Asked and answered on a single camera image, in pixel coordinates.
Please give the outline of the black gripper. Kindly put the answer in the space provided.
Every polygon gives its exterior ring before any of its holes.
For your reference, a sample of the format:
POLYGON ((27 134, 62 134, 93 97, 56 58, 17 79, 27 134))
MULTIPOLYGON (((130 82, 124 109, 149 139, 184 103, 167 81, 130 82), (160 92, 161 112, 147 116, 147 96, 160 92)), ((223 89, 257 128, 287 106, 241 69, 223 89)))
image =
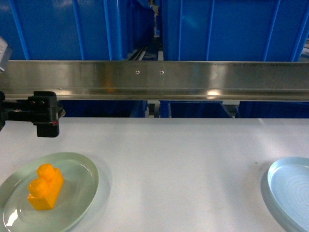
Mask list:
POLYGON ((26 100, 7 101, 0 93, 0 128, 7 121, 31 122, 38 137, 59 136, 59 119, 65 110, 51 91, 35 91, 26 100))

